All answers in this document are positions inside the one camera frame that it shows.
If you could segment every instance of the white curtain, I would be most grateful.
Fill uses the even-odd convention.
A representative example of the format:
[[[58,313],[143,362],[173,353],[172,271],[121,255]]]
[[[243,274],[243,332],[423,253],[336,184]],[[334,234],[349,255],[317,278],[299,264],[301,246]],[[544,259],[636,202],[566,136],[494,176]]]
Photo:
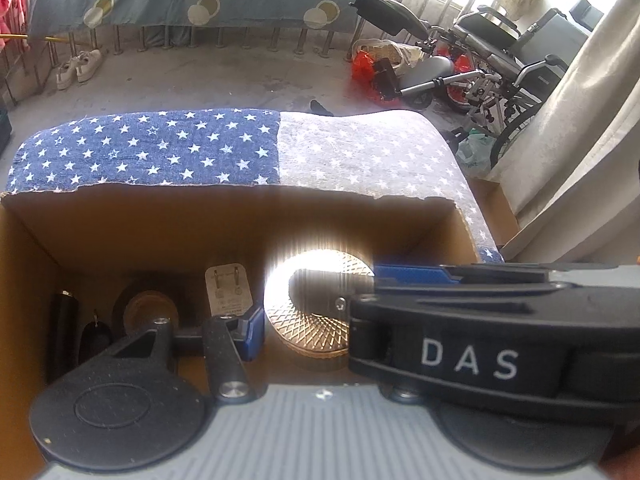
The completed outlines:
[[[618,0],[490,174],[523,227],[505,259],[590,260],[640,218],[639,158],[640,0]]]

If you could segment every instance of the pair of white shoes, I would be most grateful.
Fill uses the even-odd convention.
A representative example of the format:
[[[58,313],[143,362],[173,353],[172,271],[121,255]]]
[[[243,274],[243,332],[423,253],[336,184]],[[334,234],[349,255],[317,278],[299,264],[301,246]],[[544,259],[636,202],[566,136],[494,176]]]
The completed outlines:
[[[72,57],[60,66],[56,72],[58,90],[69,88],[75,78],[78,78],[79,83],[88,81],[98,70],[101,63],[102,54],[97,49],[89,52],[82,51],[77,56]]]

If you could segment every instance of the concrete floor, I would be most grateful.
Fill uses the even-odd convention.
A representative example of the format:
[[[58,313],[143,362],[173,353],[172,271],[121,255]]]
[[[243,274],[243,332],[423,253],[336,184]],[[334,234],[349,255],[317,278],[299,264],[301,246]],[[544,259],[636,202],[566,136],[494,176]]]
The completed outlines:
[[[279,51],[263,46],[243,50],[238,44],[216,49],[151,48],[137,52],[125,44],[120,56],[106,54],[95,76],[84,84],[58,91],[53,73],[44,92],[21,101],[10,111],[12,140],[0,157],[0,187],[20,144],[43,128],[85,116],[147,110],[253,107],[308,112],[316,99],[337,116],[382,110],[351,81],[341,50],[329,59],[314,52],[294,56],[293,44]],[[65,53],[60,51],[60,60]],[[462,116],[434,100],[423,112],[439,130],[460,124]]]

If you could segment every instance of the wheelchair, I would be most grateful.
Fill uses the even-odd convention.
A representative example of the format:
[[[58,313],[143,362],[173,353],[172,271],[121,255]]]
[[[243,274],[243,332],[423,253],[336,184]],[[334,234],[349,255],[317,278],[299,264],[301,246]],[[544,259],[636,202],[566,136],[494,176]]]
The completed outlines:
[[[406,30],[429,56],[401,78],[390,63],[377,62],[374,84],[383,98],[401,97],[408,106],[423,109],[435,92],[461,89],[468,103],[463,125],[442,135],[454,153],[471,130],[494,137],[492,167],[540,110],[587,38],[557,9],[521,33],[487,6],[460,16],[449,30],[431,26],[394,0],[356,0],[351,6],[390,36]],[[450,55],[434,55],[443,45]],[[468,70],[456,73],[459,56],[470,63]]]

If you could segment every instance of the beige curtain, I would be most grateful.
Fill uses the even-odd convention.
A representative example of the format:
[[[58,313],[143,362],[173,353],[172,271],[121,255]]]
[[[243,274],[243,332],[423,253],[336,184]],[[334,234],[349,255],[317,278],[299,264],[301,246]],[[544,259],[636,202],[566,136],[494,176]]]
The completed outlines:
[[[635,124],[639,80],[640,0],[618,0],[489,175],[500,182],[521,227],[580,180]]]

